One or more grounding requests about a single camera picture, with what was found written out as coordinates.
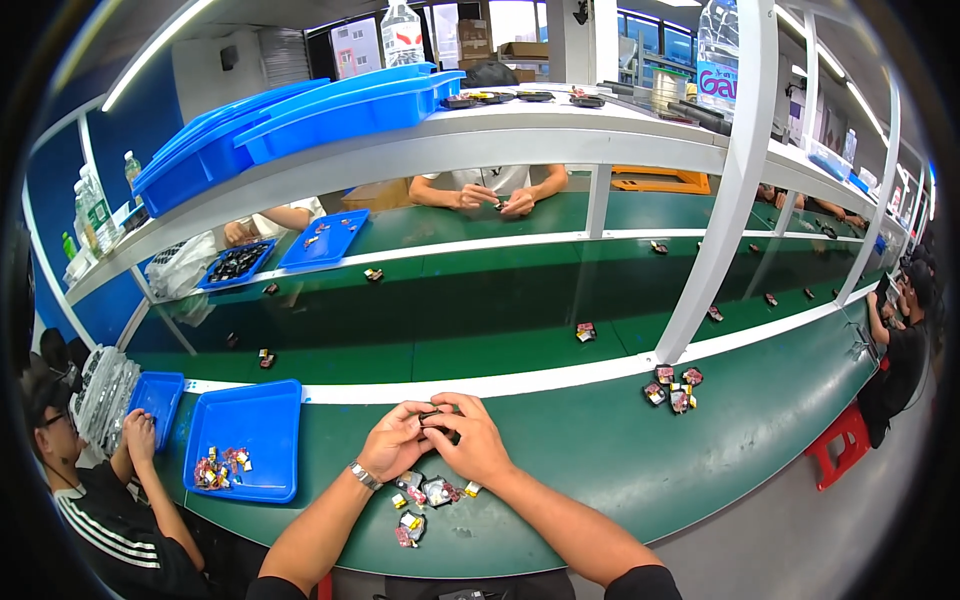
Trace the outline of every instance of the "ceiling light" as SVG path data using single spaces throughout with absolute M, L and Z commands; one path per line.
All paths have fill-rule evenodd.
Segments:
M 697 0 L 657 0 L 663 4 L 668 4 L 672 7 L 702 7 L 704 6 Z
M 869 118 L 870 122 L 874 124 L 874 128 L 876 128 L 876 132 L 880 134 L 880 138 L 883 140 L 884 145 L 889 147 L 890 141 L 887 139 L 887 136 L 883 134 L 883 128 L 880 126 L 880 122 L 876 120 L 874 112 L 870 110 L 870 106 L 864 99 L 863 94 L 860 93 L 860 90 L 856 88 L 856 85 L 854 85 L 853 82 L 847 82 L 847 87 L 850 89 L 850 93 L 853 94 L 853 97 L 856 98 L 856 101 L 860 103 L 860 107 L 863 108 L 863 111 L 867 113 L 867 118 Z
M 801 36 L 806 36 L 806 28 L 804 24 L 797 20 L 797 17 L 790 14 L 784 7 L 779 4 L 774 5 L 774 12 L 780 16 L 781 19 L 786 21 L 786 24 L 792 27 L 798 34 Z
M 659 20 L 658 18 L 656 18 L 655 16 L 650 16 L 649 14 L 644 14 L 644 13 L 642 13 L 642 12 L 637 12 L 637 11 L 628 11 L 628 10 L 626 10 L 626 9 L 620 9 L 620 8 L 617 8 L 617 10 L 620 11 L 620 12 L 624 12 L 624 13 L 626 13 L 626 14 L 631 14 L 631 15 L 633 15 L 633 16 L 638 16 L 638 17 L 643 18 L 643 19 L 650 19 L 651 21 L 657 21 L 658 23 L 660 23 L 660 20 Z
M 180 30 L 184 25 L 189 22 L 190 19 L 195 17 L 198 12 L 205 9 L 209 4 L 214 0 L 196 0 L 194 4 L 186 9 L 181 8 L 182 12 L 180 15 L 174 19 L 170 25 L 167 26 L 165 30 L 156 35 L 154 40 L 150 42 L 150 45 L 136 58 L 132 65 L 127 69 L 127 71 L 120 77 L 120 80 L 113 84 L 111 90 L 107 94 L 107 99 L 104 101 L 104 105 L 101 108 L 103 112 L 110 110 L 110 107 L 117 101 L 117 98 L 120 97 L 120 94 L 123 93 L 123 90 L 130 85 L 130 82 L 133 81 L 133 78 L 136 77 L 136 74 L 140 72 L 140 69 L 143 68 L 147 61 L 156 54 L 156 51 L 159 50 L 163 44 L 165 44 L 174 34 Z
M 844 74 L 843 69 L 840 68 L 840 63 L 837 62 L 836 59 L 830 55 L 829 52 L 827 52 L 827 48 L 824 48 L 823 44 L 820 44 L 820 43 L 817 44 L 817 54 L 823 57 L 824 61 L 828 65 L 830 65 L 830 68 L 833 69 L 833 72 L 837 74 L 837 77 L 839 77 L 840 79 L 847 77 Z

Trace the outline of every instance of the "black hair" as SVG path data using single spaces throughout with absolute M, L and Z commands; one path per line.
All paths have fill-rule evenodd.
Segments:
M 467 69 L 467 76 L 460 80 L 460 87 L 498 87 L 518 85 L 514 70 L 497 60 L 478 62 Z

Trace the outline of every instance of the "metal watch band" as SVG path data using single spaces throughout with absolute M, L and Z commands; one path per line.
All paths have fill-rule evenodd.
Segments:
M 356 475 L 356 478 L 360 480 L 360 483 L 367 486 L 374 492 L 383 487 L 382 483 L 376 479 L 373 479 L 373 476 L 367 473 L 363 467 L 360 467 L 356 461 L 353 461 L 349 464 L 349 469 L 354 475 Z

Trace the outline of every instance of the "green bottle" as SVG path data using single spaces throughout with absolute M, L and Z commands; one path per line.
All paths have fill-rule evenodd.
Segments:
M 73 243 L 73 238 L 66 231 L 63 232 L 63 253 L 67 260 L 73 260 L 77 255 L 77 245 Z

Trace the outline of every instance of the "plastic bottle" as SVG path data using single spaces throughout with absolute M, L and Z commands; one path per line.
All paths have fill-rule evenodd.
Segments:
M 740 28 L 736 0 L 709 0 L 700 13 L 697 35 L 697 104 L 733 120 Z
M 423 30 L 420 17 L 406 0 L 390 0 L 390 8 L 380 21 L 383 56 L 387 66 L 423 62 Z
M 133 157 L 133 150 L 127 150 L 127 153 L 123 155 L 124 165 L 123 165 L 123 174 L 127 178 L 127 183 L 130 184 L 130 191 L 133 192 L 133 180 L 136 179 L 136 176 L 140 175 L 140 161 Z M 136 205 L 140 206 L 143 204 L 143 199 L 137 195 L 135 198 Z
M 66 231 L 63 232 L 63 253 L 67 260 L 73 260 L 77 255 L 77 245 L 73 243 L 73 238 Z
M 81 167 L 80 178 L 84 183 L 86 219 L 93 226 L 93 230 L 96 231 L 97 243 L 100 245 L 101 252 L 106 254 L 110 252 L 120 238 L 120 232 L 117 230 L 116 224 L 113 223 L 113 215 L 110 213 L 104 190 L 100 187 L 100 182 L 93 177 L 90 165 L 85 164 Z
M 97 241 L 97 233 L 86 217 L 86 208 L 88 204 L 88 192 L 83 180 L 73 184 L 73 191 L 77 194 L 77 200 L 74 206 L 77 209 L 77 218 L 74 220 L 74 229 L 83 235 L 78 234 L 81 244 L 90 249 L 94 258 L 102 258 L 104 253 L 100 250 L 100 243 Z

